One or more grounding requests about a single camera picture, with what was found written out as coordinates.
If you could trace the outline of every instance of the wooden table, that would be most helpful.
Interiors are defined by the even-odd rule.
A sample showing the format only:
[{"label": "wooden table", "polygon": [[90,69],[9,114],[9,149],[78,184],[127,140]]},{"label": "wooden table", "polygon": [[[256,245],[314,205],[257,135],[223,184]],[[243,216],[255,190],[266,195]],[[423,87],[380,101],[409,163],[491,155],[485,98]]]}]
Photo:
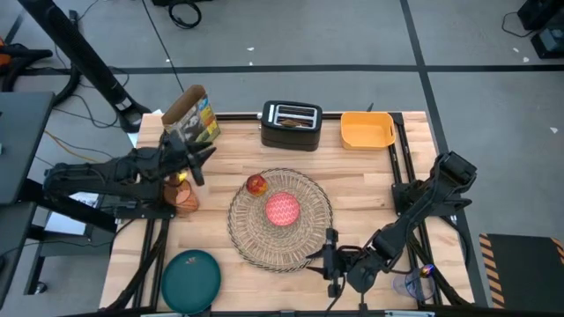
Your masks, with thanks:
[{"label": "wooden table", "polygon": [[[405,129],[418,179],[426,179],[436,152],[424,112],[405,112]],[[212,304],[214,311],[324,310],[330,303],[328,282],[303,269],[295,273],[267,272],[246,263],[234,249],[227,233],[229,203],[235,191],[254,173],[287,167],[305,173],[330,198],[339,244],[362,246],[375,232],[396,220],[390,193],[393,182],[388,151],[347,151],[341,147],[339,120],[323,121],[319,149],[314,152],[285,151],[261,145],[258,122],[219,122],[217,151],[204,165],[205,185],[197,188],[200,209],[171,221],[165,265],[184,250],[198,248],[212,254],[222,274],[221,291]],[[144,116],[137,147],[155,146],[162,131],[160,116]],[[404,162],[400,159],[404,181]],[[114,243],[100,306],[114,301],[137,269],[145,234],[145,220],[126,228]],[[159,227],[155,226],[155,238]],[[427,220],[435,264],[458,293],[473,301],[470,282],[456,232],[439,218]],[[322,266],[322,260],[313,263]],[[407,255],[397,269],[408,268]],[[145,279],[143,305],[149,304],[153,272]],[[414,299],[391,288],[394,274],[379,274],[366,294],[369,309],[416,308]],[[350,285],[334,310],[355,310],[359,293]],[[170,309],[160,297],[160,311]]]}]

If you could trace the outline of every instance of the teal plate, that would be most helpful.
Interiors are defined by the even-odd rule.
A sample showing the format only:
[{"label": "teal plate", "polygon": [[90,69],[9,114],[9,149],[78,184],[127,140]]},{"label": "teal plate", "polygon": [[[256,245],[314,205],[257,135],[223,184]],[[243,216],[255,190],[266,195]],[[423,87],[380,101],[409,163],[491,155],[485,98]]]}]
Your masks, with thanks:
[{"label": "teal plate", "polygon": [[218,296],[219,265],[202,250],[188,250],[167,265],[162,276],[162,297],[177,313],[201,313]]}]

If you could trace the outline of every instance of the clear plastic cup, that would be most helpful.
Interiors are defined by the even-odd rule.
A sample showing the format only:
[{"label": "clear plastic cup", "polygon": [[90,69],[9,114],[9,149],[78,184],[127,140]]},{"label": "clear plastic cup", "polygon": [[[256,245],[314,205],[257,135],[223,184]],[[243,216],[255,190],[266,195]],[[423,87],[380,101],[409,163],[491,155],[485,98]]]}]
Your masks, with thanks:
[{"label": "clear plastic cup", "polygon": [[407,275],[398,275],[391,281],[392,288],[401,295],[417,300],[430,299],[434,294],[434,280],[432,276],[421,277],[419,269],[414,269]]}]

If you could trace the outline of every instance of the toaster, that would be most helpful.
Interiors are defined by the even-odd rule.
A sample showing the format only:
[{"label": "toaster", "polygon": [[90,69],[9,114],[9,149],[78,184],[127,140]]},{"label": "toaster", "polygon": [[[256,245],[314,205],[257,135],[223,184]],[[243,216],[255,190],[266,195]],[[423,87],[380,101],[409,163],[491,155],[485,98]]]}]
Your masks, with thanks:
[{"label": "toaster", "polygon": [[319,146],[323,110],[293,101],[266,101],[261,116],[264,145],[287,150],[315,151]]}]

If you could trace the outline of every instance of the orange bowl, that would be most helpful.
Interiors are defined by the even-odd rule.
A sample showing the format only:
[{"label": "orange bowl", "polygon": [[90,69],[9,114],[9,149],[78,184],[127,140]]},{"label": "orange bowl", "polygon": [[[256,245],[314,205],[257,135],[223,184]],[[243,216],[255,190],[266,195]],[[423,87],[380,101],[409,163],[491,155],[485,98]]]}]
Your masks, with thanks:
[{"label": "orange bowl", "polygon": [[396,142],[391,115],[384,112],[345,112],[341,141],[347,150],[380,150]]}]

